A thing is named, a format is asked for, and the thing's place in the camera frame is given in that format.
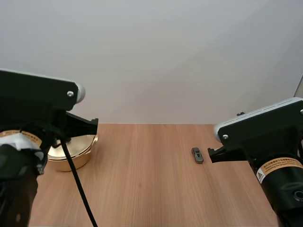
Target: white wall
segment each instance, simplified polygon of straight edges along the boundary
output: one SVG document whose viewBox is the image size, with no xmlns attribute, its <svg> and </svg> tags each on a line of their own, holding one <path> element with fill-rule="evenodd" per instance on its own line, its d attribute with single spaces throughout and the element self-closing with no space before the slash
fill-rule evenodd
<svg viewBox="0 0 303 227">
<path fill-rule="evenodd" d="M 302 12 L 301 0 L 6 0 L 0 68 L 83 83 L 73 112 L 100 122 L 214 123 L 293 96 Z"/>
</svg>

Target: warning label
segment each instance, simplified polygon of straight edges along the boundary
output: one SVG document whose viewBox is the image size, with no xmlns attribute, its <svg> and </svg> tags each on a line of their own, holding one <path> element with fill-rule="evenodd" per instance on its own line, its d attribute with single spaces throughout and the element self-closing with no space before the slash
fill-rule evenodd
<svg viewBox="0 0 303 227">
<path fill-rule="evenodd" d="M 19 130 L 7 130 L 7 131 L 0 132 L 0 137 L 9 136 L 9 135 L 17 134 L 17 133 L 19 133 Z M 22 131 L 22 134 L 25 135 L 26 137 L 28 137 L 32 142 L 34 142 L 38 146 L 41 146 L 42 140 L 40 140 L 39 137 L 37 137 L 34 134 L 29 133 L 27 131 Z"/>
<path fill-rule="evenodd" d="M 291 157 L 280 157 L 275 158 L 266 162 L 263 166 L 257 171 L 256 177 L 260 183 L 263 182 L 264 178 L 271 172 L 284 168 L 284 167 L 299 167 L 303 169 L 303 165 L 297 159 Z"/>
</svg>

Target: black cable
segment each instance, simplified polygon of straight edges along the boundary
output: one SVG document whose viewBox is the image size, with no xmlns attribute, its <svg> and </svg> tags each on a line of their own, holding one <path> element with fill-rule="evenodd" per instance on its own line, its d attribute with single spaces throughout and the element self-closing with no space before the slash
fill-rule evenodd
<svg viewBox="0 0 303 227">
<path fill-rule="evenodd" d="M 302 143 L 301 143 L 301 141 L 299 142 L 298 150 L 299 150 L 300 158 L 303 159 L 303 148 L 302 148 Z"/>
<path fill-rule="evenodd" d="M 87 211 L 87 214 L 89 215 L 90 221 L 93 224 L 93 227 L 98 227 L 98 225 L 97 225 L 97 223 L 95 221 L 95 218 L 93 216 L 93 213 L 91 212 L 91 210 L 89 208 L 89 203 L 88 203 L 88 201 L 86 199 L 84 190 L 82 188 L 80 179 L 79 179 L 78 174 L 77 174 L 76 167 L 75 167 L 74 163 L 72 162 L 71 155 L 70 155 L 70 153 L 69 153 L 69 151 L 67 149 L 66 143 L 65 143 L 64 140 L 60 140 L 60 141 L 61 141 L 61 145 L 62 145 L 63 151 L 65 153 L 66 159 L 67 159 L 68 163 L 70 164 L 72 174 L 74 175 L 77 187 L 79 189 L 79 192 L 80 192 L 81 198 L 83 200 L 83 203 L 84 203 L 85 209 Z"/>
</svg>

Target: screw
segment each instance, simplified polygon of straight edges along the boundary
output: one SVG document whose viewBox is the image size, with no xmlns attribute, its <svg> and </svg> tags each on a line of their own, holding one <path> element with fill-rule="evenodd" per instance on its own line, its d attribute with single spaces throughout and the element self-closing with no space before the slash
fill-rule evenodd
<svg viewBox="0 0 303 227">
<path fill-rule="evenodd" d="M 19 223 L 20 220 L 21 220 L 21 215 L 17 214 L 17 216 L 16 216 L 16 222 Z"/>
<path fill-rule="evenodd" d="M 302 191 L 295 191 L 294 192 L 294 199 L 303 202 L 303 192 Z"/>
<path fill-rule="evenodd" d="M 69 98 L 72 98 L 72 97 L 74 97 L 74 93 L 73 93 L 72 91 L 68 91 L 68 92 L 67 92 L 67 96 L 68 96 Z"/>
</svg>

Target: wooden table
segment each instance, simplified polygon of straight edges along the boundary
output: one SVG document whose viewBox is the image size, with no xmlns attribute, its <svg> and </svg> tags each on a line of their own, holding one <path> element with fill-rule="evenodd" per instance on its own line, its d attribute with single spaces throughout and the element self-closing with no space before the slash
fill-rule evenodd
<svg viewBox="0 0 303 227">
<path fill-rule="evenodd" d="M 78 170 L 99 227 L 277 226 L 247 162 L 212 164 L 212 125 L 100 124 Z M 191 149 L 205 159 L 196 164 Z M 72 173 L 46 167 L 31 226 L 92 226 Z"/>
</svg>

